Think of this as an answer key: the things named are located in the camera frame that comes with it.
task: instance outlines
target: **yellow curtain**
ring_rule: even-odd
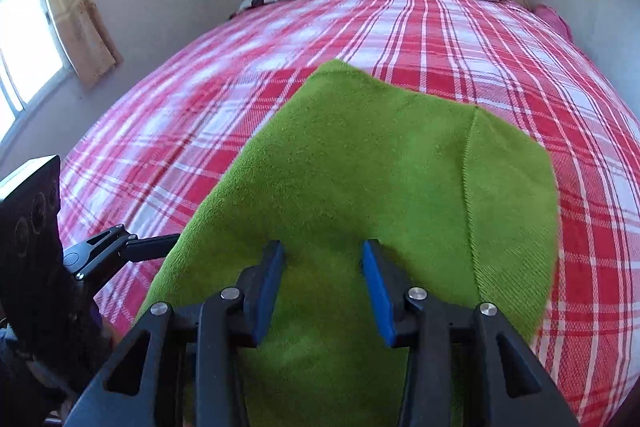
[[[80,81],[93,87],[122,59],[92,0],[47,0],[56,32]]]

